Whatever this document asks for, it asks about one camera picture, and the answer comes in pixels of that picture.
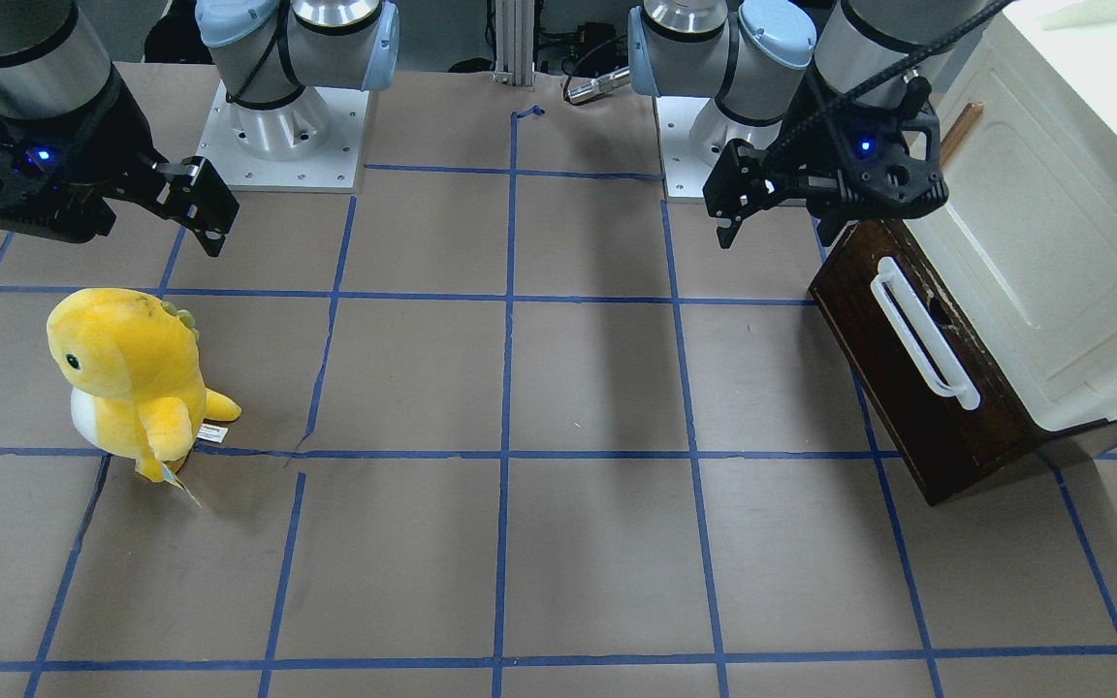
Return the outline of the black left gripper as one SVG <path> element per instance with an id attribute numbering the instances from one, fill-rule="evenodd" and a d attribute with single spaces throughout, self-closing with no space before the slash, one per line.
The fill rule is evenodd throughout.
<path id="1" fill-rule="evenodd" d="M 897 84 L 904 89 L 899 106 L 851 101 L 817 119 L 782 155 L 731 138 L 701 187 L 722 250 L 746 218 L 787 202 L 804 202 L 824 226 L 919 218 L 947 204 L 930 82 L 914 76 Z"/>

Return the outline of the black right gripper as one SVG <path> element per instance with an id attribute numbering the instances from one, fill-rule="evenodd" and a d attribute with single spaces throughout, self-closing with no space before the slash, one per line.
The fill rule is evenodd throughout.
<path id="1" fill-rule="evenodd" d="M 70 243 L 109 235 L 107 199 L 145 208 L 222 251 L 239 202 L 211 160 L 165 162 L 116 68 L 94 98 L 44 119 L 0 116 L 0 230 Z"/>

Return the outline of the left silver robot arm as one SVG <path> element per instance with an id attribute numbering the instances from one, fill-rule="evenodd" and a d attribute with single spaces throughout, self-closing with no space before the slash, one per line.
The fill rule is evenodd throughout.
<path id="1" fill-rule="evenodd" d="M 948 202 L 932 76 L 1003 1 L 642 1 L 626 23 L 632 87 L 704 98 L 727 136 L 701 185 L 731 247 L 751 216 L 798 200 L 821 243 L 846 224 L 922 218 Z"/>

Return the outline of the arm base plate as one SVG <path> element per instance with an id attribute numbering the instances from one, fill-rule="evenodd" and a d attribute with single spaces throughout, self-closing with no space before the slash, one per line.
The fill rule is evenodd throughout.
<path id="1" fill-rule="evenodd" d="M 713 98 L 663 96 L 655 99 L 666 198 L 671 202 L 701 200 L 720 150 L 739 137 L 742 124 L 728 118 Z"/>
<path id="2" fill-rule="evenodd" d="M 227 101 L 220 83 L 198 155 L 236 191 L 353 194 L 373 96 L 308 87 L 292 105 L 255 111 Z"/>

